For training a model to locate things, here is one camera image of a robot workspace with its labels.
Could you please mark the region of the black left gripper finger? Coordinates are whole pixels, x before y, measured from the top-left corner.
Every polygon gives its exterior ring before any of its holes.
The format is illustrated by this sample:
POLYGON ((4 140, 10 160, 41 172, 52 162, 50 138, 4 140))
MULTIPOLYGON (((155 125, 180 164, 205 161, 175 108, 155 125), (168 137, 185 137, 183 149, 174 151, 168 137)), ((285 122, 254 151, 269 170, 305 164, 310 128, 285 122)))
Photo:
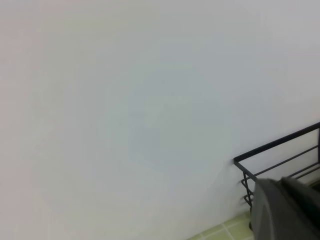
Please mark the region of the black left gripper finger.
POLYGON ((320 193, 294 178, 258 179, 250 213, 256 240, 320 238, 320 193))

